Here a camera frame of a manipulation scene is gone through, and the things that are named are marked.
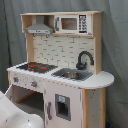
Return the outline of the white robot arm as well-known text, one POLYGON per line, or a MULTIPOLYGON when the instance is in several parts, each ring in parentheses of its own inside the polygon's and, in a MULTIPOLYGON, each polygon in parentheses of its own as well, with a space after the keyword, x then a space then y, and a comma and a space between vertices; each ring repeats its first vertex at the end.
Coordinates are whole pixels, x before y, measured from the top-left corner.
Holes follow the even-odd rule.
POLYGON ((0 91, 0 128, 44 128, 44 121, 19 109, 0 91))

